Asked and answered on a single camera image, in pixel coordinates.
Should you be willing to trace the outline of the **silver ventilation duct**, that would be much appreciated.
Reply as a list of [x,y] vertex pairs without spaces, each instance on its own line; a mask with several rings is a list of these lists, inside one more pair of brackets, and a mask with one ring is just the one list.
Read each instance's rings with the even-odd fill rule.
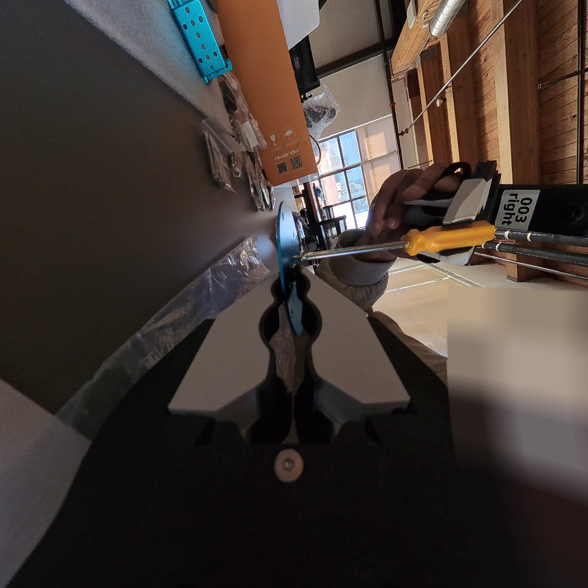
[[441,1],[433,18],[429,23],[429,32],[432,37],[440,38],[446,34],[452,22],[463,12],[467,1]]

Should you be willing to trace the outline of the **black monitor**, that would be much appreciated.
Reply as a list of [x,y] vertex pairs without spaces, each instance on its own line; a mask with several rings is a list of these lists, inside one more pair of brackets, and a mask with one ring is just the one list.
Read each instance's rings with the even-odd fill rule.
[[320,80],[316,73],[309,37],[304,37],[292,47],[289,50],[289,54],[300,99],[304,102],[312,90],[320,87]]

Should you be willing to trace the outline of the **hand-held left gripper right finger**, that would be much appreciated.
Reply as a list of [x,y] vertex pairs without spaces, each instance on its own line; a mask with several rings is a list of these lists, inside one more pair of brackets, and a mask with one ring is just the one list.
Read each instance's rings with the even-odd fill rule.
[[389,415],[410,397],[366,313],[302,269],[302,325],[310,335],[294,401],[300,443],[329,443],[347,422]]

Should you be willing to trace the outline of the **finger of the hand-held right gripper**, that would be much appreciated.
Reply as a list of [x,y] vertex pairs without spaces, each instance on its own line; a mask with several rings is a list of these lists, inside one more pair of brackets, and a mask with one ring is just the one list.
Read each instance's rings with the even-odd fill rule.
[[423,252],[419,260],[425,263],[450,263],[457,266],[467,266],[474,253],[473,247],[461,247],[442,252]]
[[453,197],[442,224],[474,222],[488,200],[491,185],[491,180],[481,178],[464,180]]

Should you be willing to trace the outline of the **orange cardboard box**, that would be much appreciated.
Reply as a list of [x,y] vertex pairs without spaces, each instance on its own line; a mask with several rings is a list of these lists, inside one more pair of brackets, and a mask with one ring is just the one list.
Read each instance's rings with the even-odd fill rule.
[[224,45],[266,142],[275,186],[318,172],[276,1],[218,1]]

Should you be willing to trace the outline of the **person's right forearm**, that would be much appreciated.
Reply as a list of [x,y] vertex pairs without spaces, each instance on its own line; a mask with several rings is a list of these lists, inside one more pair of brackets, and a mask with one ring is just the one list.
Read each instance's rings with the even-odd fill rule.
[[393,261],[364,262],[353,256],[338,256],[322,259],[315,274],[361,308],[366,316],[375,314],[380,323],[447,385],[447,359],[405,334],[388,315],[373,310],[373,305],[385,293],[388,272],[392,265]]

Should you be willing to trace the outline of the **black insulated pipe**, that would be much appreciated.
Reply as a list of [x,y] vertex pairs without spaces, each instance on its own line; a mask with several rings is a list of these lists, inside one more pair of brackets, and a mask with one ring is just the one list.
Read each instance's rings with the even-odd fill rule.
[[552,233],[528,232],[521,230],[505,230],[497,227],[495,228],[494,239],[510,239],[550,245],[587,247],[587,238],[584,237],[564,236]]
[[487,251],[495,251],[506,254],[520,254],[533,258],[587,268],[587,254],[578,252],[556,251],[544,247],[517,245],[496,240],[487,241],[481,244],[480,247]]

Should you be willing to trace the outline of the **pile of small parts bags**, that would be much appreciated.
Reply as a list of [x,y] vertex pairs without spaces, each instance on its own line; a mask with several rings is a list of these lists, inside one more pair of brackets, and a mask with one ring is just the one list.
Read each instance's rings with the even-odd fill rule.
[[231,130],[225,130],[212,118],[202,122],[212,180],[217,186],[234,192],[233,180],[247,178],[256,209],[274,210],[273,186],[261,161],[261,151],[268,146],[266,140],[237,78],[227,72],[218,80]]

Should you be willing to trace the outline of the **blue perforated metal plate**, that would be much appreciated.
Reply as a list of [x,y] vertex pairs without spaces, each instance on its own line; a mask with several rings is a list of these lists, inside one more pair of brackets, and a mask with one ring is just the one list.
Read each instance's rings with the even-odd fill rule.
[[232,70],[226,51],[221,48],[201,1],[168,1],[197,69],[206,84]]

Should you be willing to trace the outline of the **grey desk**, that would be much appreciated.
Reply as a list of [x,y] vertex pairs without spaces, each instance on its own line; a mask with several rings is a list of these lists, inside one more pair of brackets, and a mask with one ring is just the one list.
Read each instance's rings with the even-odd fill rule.
[[277,210],[256,206],[248,174],[255,156],[239,156],[242,172],[231,175],[232,190],[218,187],[211,175],[204,131],[215,134],[219,149],[236,143],[227,105],[228,91],[236,96],[237,90],[228,78],[205,82],[167,1],[66,3],[124,50],[133,65],[149,70],[150,81],[158,79],[158,88],[167,92],[167,102],[147,107],[134,132],[140,166],[132,183],[154,188],[163,202],[156,227],[165,226],[165,234],[173,236],[187,228],[198,238],[196,252],[206,266],[255,234],[265,265],[276,270]]

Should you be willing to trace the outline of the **person's right hand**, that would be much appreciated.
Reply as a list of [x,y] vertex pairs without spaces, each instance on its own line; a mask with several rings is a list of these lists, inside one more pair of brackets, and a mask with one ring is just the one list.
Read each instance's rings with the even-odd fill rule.
[[375,246],[397,242],[409,228],[403,223],[409,206],[406,202],[422,199],[431,190],[456,192],[462,183],[461,173],[444,176],[445,164],[433,164],[425,170],[399,171],[380,188],[372,206],[364,234],[356,246]]

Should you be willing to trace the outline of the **dark grey desk mat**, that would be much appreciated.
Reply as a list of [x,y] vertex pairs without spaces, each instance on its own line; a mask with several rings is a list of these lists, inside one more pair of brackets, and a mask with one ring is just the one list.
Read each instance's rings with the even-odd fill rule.
[[1,379],[59,411],[275,214],[210,178],[201,114],[63,1],[1,1]]

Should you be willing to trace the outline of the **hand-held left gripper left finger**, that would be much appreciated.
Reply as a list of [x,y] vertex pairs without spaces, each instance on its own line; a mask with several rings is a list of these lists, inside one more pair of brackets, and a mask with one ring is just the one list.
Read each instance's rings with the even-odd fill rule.
[[213,321],[168,405],[174,415],[230,421],[254,443],[282,441],[282,381],[271,338],[280,327],[278,274]]

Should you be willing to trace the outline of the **blue round metal disc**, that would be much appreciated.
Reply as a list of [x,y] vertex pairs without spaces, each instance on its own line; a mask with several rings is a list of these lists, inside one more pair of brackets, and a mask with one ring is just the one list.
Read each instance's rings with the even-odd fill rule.
[[292,267],[292,256],[300,254],[298,231],[290,206],[281,202],[276,218],[277,257],[281,289],[292,332],[303,333],[303,308],[309,288],[300,266]]

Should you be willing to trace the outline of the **orange handled screwdriver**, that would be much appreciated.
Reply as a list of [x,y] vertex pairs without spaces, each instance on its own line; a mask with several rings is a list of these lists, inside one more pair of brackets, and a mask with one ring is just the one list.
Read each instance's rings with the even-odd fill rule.
[[494,239],[495,230],[494,225],[482,220],[457,229],[447,229],[443,226],[432,226],[423,231],[411,229],[397,242],[346,247],[325,252],[308,252],[295,256],[294,261],[314,261],[353,254],[391,251],[393,249],[404,249],[410,256],[425,253],[433,254],[450,249],[481,246],[485,242]]

